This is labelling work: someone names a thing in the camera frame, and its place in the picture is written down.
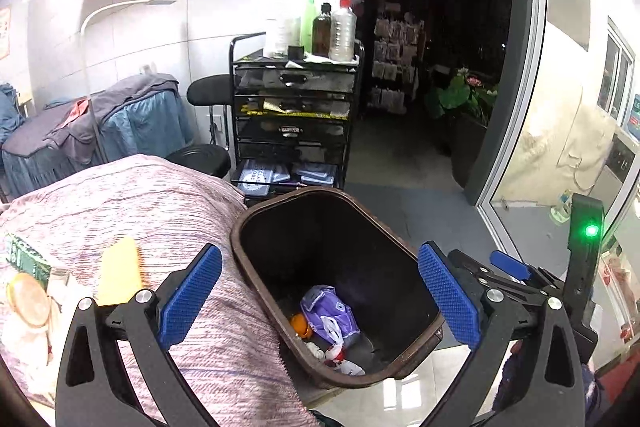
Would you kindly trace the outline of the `black round stool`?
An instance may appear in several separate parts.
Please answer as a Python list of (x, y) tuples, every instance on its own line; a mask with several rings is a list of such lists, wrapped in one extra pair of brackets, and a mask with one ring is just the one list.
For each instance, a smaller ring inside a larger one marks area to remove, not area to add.
[(193, 144), (176, 150), (166, 157), (176, 165), (222, 179), (231, 170), (230, 134), (226, 116), (217, 124), (215, 107), (226, 110), (233, 102), (232, 82), (228, 74), (202, 77), (191, 83), (186, 99), (194, 107), (208, 109), (209, 142)]

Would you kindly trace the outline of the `blue covered massage bed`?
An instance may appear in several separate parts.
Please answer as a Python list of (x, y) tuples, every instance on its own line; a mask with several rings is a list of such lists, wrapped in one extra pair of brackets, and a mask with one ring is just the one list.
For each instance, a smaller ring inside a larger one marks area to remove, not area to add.
[(50, 106), (1, 133), (1, 167), (18, 197), (128, 156), (165, 158), (193, 143), (178, 80), (145, 72), (90, 98)]

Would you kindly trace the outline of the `purple striped bed cover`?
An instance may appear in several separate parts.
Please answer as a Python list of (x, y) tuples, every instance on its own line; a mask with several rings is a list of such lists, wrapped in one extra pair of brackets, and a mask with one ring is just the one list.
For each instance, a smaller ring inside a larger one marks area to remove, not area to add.
[(14, 199), (1, 234), (17, 237), (70, 270), (78, 296), (94, 295), (104, 251), (119, 239), (139, 249), (145, 287), (186, 267), (206, 244), (224, 258), (221, 277), (182, 343), (170, 354), (223, 426), (311, 426), (279, 355), (279, 339), (230, 246), (243, 199), (228, 182), (156, 156), (92, 167)]

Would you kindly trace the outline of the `green patterned package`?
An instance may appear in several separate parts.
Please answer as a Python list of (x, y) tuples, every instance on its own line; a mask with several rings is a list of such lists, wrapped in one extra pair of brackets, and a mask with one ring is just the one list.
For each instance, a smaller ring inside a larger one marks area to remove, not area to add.
[(31, 275), (43, 288), (48, 287), (51, 263), (35, 248), (14, 234), (6, 234), (3, 241), (4, 257), (18, 272)]

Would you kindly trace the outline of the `black mesh drawer cart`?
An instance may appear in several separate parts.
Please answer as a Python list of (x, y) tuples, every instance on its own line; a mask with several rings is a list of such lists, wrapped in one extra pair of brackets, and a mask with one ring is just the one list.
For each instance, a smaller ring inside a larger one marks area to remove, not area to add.
[(326, 57), (265, 56), (263, 32), (234, 38), (231, 182), (245, 202), (307, 186), (342, 188), (352, 146), (364, 47), (346, 63)]

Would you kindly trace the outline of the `dark brown trash bin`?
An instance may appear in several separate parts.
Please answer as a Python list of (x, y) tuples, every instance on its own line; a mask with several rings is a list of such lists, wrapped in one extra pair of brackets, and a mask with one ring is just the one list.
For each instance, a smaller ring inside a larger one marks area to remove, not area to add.
[[(258, 303), (299, 367), (319, 387), (357, 389), (412, 373), (442, 340), (444, 318), (416, 253), (348, 194), (307, 187), (246, 210), (232, 253)], [(288, 321), (316, 286), (352, 309), (360, 337), (345, 349), (362, 368), (347, 376), (319, 361)]]

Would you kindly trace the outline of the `yellow sponge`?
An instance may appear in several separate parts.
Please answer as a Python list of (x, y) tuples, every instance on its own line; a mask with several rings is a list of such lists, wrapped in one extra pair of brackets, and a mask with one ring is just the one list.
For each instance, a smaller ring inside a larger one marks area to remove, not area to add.
[(139, 247), (129, 237), (119, 239), (102, 254), (96, 303), (100, 306), (128, 303), (142, 288)]

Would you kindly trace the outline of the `purple plastic bag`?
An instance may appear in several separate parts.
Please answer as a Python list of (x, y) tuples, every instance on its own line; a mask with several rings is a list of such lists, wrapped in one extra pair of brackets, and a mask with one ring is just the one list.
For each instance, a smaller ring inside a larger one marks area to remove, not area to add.
[(314, 333), (330, 345), (347, 349), (360, 339), (352, 309), (337, 296), (333, 286), (311, 287), (300, 300), (300, 309)]

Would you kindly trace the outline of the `blue bundle of bedding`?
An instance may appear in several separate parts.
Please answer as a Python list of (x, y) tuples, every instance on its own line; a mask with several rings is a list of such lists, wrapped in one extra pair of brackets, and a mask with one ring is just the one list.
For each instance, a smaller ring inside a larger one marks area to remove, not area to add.
[(6, 142), (24, 122), (25, 118), (18, 108), (17, 91), (9, 83), (2, 83), (0, 86), (0, 144)]

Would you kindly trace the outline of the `wall poster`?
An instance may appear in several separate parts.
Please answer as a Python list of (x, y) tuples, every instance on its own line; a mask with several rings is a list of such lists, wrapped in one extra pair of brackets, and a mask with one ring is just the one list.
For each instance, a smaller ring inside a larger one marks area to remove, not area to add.
[(0, 60), (10, 54), (11, 45), (11, 8), (7, 6), (0, 10)]

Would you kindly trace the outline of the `potted green plant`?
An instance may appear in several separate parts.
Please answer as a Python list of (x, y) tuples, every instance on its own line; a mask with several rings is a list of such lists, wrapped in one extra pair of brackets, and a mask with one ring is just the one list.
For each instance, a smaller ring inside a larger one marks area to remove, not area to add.
[(437, 116), (460, 113), (487, 127), (498, 98), (498, 84), (486, 83), (467, 68), (459, 68), (446, 88), (438, 88)]

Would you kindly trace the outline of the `green pump bottle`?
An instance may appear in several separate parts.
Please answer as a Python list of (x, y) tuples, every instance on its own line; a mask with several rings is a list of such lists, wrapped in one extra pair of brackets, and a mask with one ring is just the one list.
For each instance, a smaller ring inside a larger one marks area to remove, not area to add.
[(316, 0), (308, 0), (303, 16), (300, 18), (300, 36), (299, 43), (306, 53), (311, 52), (312, 48), (312, 32), (314, 31), (314, 20), (318, 15)]

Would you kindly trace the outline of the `dark brown glass bottle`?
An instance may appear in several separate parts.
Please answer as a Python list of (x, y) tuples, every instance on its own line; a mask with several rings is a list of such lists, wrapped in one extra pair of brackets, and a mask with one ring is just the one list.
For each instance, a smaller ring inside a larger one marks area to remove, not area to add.
[(320, 13), (312, 22), (311, 53), (328, 57), (331, 45), (331, 3), (323, 0)]

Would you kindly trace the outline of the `white tissue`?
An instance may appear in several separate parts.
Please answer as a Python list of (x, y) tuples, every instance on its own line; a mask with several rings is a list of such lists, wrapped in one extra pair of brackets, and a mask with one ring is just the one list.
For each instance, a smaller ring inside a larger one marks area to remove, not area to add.
[(322, 350), (315, 343), (306, 343), (311, 354), (324, 365), (333, 369), (337, 373), (347, 376), (364, 376), (366, 372), (358, 364), (345, 358), (342, 345), (334, 346), (329, 350)]

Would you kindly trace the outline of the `clear plastic bottle red cap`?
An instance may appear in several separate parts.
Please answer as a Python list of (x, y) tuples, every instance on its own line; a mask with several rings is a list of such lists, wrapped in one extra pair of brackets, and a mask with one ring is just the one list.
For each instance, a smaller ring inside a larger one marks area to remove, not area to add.
[(340, 0), (332, 14), (329, 58), (334, 62), (351, 62), (354, 57), (357, 17), (350, 0)]

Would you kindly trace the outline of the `orange fruit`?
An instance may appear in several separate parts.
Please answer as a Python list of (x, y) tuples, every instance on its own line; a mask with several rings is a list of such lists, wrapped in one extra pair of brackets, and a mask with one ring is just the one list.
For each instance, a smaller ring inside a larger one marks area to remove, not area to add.
[(314, 335), (314, 330), (302, 312), (296, 313), (290, 318), (290, 325), (295, 334), (303, 340), (309, 339)]

